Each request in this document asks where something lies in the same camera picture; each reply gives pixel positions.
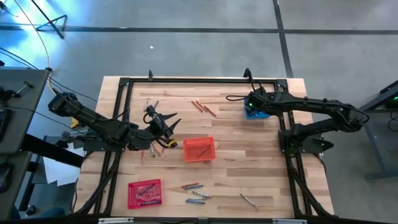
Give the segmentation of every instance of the red plastic basket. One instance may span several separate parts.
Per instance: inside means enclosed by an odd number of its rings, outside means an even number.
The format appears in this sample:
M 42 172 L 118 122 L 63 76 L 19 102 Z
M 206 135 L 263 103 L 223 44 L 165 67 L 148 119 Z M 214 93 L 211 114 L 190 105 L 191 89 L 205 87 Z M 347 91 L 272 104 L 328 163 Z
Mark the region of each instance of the red plastic basket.
M 145 191 L 148 187 L 152 185 L 153 187 L 151 187 L 145 193 L 140 194 L 140 192 Z M 159 203 L 143 205 L 143 203 L 155 202 L 155 201 L 159 201 Z M 134 182 L 128 185 L 128 201 L 127 201 L 128 209 L 147 208 L 147 207 L 159 206 L 161 204 L 162 204 L 162 183 L 160 179 Z
M 184 140 L 185 162 L 209 161 L 215 158 L 216 158 L 216 152 L 214 149 L 213 137 Z

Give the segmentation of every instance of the wooden table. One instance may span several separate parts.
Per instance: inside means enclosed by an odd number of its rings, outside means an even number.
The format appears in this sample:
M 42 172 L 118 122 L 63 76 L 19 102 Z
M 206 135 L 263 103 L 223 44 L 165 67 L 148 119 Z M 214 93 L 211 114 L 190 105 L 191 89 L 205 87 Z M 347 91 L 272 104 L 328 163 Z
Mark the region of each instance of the wooden table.
M 116 92 L 120 77 L 104 77 L 96 112 L 112 117 Z M 288 79 L 289 91 L 294 96 L 306 96 L 304 80 Z M 272 85 L 263 85 L 267 91 L 274 91 Z M 238 217 L 272 218 L 293 217 L 292 200 L 285 159 L 279 152 L 277 131 L 279 120 L 275 116 L 268 119 L 247 120 L 243 102 L 231 102 L 226 95 L 247 95 L 250 84 L 221 83 L 135 83 L 132 89 L 131 117 L 141 128 L 145 99 L 150 104 L 159 100 L 157 111 L 163 114 L 178 112 L 167 121 L 172 124 L 182 118 L 175 128 L 174 138 L 178 147 L 166 149 L 162 157 L 152 158 L 146 151 L 123 153 L 112 216 L 134 217 Z M 123 93 L 120 113 L 123 110 Z M 191 100 L 198 100 L 213 111 L 201 113 Z M 310 113 L 294 111 L 296 123 L 312 123 Z M 188 138 L 213 136 L 216 146 L 216 159 L 212 162 L 185 163 L 182 141 Z M 81 168 L 78 181 L 78 210 L 90 197 L 98 185 L 103 163 L 103 152 L 94 152 Z M 333 213 L 325 171 L 320 161 L 311 154 L 303 154 L 303 164 L 308 188 L 324 208 Z M 163 205 L 138 210 L 127 209 L 127 184 L 141 180 L 161 179 Z M 184 191 L 181 185 L 200 182 L 206 192 L 213 197 L 205 205 L 185 203 L 193 196 Z M 239 194 L 247 195 L 259 205 L 255 210 Z M 108 189 L 105 190 L 101 211 L 104 209 Z M 300 208 L 304 211 L 301 191 L 298 190 Z

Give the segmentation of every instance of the gray floor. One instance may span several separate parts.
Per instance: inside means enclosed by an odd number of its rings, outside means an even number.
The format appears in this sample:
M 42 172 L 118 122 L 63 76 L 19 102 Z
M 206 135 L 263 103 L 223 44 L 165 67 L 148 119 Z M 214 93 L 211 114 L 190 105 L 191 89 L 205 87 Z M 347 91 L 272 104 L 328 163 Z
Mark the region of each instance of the gray floor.
M 51 18 L 67 14 L 69 26 L 277 27 L 272 0 L 36 1 Z M 29 0 L 19 2 L 35 24 L 45 22 Z M 13 1 L 6 4 L 19 17 L 1 12 L 0 23 L 27 23 Z M 394 0 L 280 0 L 279 5 L 286 29 L 398 29 L 398 2 Z M 61 40 L 52 32 L 43 32 L 42 37 L 55 70 L 53 77 L 93 98 L 98 96 L 103 76 L 147 75 L 149 69 L 154 75 L 240 77 L 249 67 L 256 77 L 286 77 L 277 34 L 67 32 Z M 294 77 L 305 79 L 309 97 L 361 106 L 397 79 L 398 35 L 290 34 L 286 39 Z M 40 40 L 31 29 L 0 31 L 0 45 L 37 67 L 47 66 Z M 19 66 L 8 58 L 0 59 L 8 66 Z M 51 98 L 46 88 L 37 111 L 70 124 L 70 119 L 47 111 Z M 90 100 L 80 101 L 95 108 Z M 313 117 L 316 121 L 324 118 Z M 29 132 L 42 137 L 63 130 L 66 128 L 35 116 Z M 336 145 L 325 153 L 335 213 L 398 223 L 398 180 L 364 180 L 364 175 L 378 171 L 364 132 L 325 136 Z M 32 203 L 42 210 L 52 205 L 68 208 L 72 188 L 38 187 Z

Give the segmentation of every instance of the orange plastic basket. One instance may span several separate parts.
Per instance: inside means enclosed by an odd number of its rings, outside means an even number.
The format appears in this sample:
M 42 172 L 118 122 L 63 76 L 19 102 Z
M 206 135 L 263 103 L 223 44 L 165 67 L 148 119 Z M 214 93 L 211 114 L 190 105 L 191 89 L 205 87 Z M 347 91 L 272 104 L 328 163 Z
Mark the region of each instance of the orange plastic basket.
M 213 137 L 184 140 L 185 162 L 209 161 L 212 159 L 216 159 Z

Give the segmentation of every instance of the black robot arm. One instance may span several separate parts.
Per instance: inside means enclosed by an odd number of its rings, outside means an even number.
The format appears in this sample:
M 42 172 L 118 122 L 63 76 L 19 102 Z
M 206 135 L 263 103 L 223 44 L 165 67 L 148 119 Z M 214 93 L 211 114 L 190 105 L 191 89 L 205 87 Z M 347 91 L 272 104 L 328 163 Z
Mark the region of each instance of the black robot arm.
M 247 110 L 260 110 L 270 115 L 282 116 L 284 112 L 297 110 L 312 113 L 327 114 L 331 118 L 308 125 L 295 124 L 291 129 L 280 130 L 279 139 L 282 150 L 286 152 L 318 153 L 333 147 L 333 143 L 319 138 L 321 133 L 329 131 L 355 132 L 362 128 L 364 112 L 350 104 L 338 100 L 317 100 L 307 97 L 299 98 L 287 92 L 267 93 L 263 87 L 251 91 L 245 102 Z M 302 151 L 303 142 L 313 136 L 310 144 L 319 147 L 307 147 Z
M 73 93 L 57 92 L 48 106 L 51 112 L 59 116 L 73 117 L 81 124 L 87 125 L 101 141 L 113 147 L 124 148 L 127 146 L 131 151 L 138 151 L 150 148 L 153 141 L 158 141 L 163 147 L 177 146 L 171 136 L 180 119 L 170 127 L 165 123 L 165 120 L 175 116 L 176 113 L 162 115 L 156 113 L 153 106 L 148 106 L 144 122 L 149 126 L 145 129 L 139 129 L 138 125 L 130 123 L 128 120 L 120 121 L 118 118 L 105 118 L 83 106 Z M 124 113 L 129 113 L 129 110 L 123 111 L 122 114 Z M 152 119 L 147 122 L 145 121 L 146 116 L 150 116 Z

